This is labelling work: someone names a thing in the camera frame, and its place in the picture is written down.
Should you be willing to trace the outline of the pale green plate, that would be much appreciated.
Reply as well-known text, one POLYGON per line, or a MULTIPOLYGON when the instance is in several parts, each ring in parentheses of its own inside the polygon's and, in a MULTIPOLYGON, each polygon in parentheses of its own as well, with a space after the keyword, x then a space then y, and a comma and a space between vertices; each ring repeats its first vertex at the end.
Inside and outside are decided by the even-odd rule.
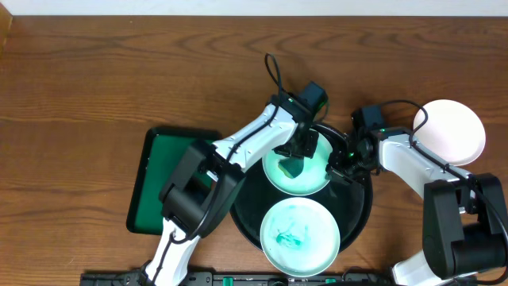
POLYGON ((260 244, 279 271, 309 277, 324 272, 335 261, 341 233, 335 218, 320 203, 292 197, 267 211, 261 222, 260 244))
POLYGON ((286 157, 270 151, 262 158, 262 165, 268 180, 280 191, 289 195, 311 195, 325 187, 329 180, 326 178, 326 165, 333 147, 329 141, 319 134, 317 148, 312 158, 303 159, 302 172, 295 178, 290 178, 279 165, 286 157))

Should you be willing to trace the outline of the white plate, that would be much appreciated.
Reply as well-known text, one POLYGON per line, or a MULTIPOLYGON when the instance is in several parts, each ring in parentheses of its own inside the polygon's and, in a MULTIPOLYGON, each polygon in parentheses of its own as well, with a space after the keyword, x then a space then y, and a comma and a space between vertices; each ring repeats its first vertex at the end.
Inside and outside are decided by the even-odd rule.
POLYGON ((426 103, 427 122, 415 136, 427 149, 455 166, 470 164, 483 152, 486 132, 483 123, 463 103, 438 99, 426 103))

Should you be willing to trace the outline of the pale green plate front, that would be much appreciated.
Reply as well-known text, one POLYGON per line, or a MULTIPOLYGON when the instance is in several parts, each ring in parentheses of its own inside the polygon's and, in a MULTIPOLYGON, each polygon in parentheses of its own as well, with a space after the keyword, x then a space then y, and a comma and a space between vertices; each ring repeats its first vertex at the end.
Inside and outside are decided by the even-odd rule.
POLYGON ((292 197, 267 211, 261 222, 260 244, 279 271, 309 277, 324 272, 335 261, 341 233, 335 218, 320 203, 292 197))

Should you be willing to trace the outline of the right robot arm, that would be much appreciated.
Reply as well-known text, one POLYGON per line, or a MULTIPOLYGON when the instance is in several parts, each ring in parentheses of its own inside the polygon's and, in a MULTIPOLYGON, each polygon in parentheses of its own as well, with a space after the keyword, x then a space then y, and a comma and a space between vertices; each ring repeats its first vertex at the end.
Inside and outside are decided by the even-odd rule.
POLYGON ((423 199, 422 250, 395 264, 399 285, 481 285, 477 274, 507 267, 502 185, 473 175, 427 149, 414 132, 386 125, 380 105, 352 113, 353 132, 332 152, 331 180, 352 184, 369 172, 393 172, 423 199))

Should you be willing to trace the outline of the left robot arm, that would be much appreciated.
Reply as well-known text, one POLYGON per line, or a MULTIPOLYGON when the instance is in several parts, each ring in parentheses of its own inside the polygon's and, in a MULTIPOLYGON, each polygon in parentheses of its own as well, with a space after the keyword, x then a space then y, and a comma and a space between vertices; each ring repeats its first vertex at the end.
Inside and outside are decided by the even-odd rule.
POLYGON ((235 134, 212 144, 190 144, 159 193, 163 232, 144 269, 147 285, 183 281, 198 241, 220 224, 246 172, 263 156, 275 152, 283 156, 286 174, 302 173, 318 143, 311 126, 327 102, 325 90, 314 82, 297 95, 279 90, 262 114, 235 134))

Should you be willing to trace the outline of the green scrub sponge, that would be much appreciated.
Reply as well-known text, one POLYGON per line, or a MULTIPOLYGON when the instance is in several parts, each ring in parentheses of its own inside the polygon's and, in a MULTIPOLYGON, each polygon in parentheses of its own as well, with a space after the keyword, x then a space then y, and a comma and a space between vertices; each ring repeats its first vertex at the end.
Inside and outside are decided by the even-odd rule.
POLYGON ((298 157, 284 158, 279 161, 278 167, 286 177, 294 179, 302 173, 304 159, 298 157))

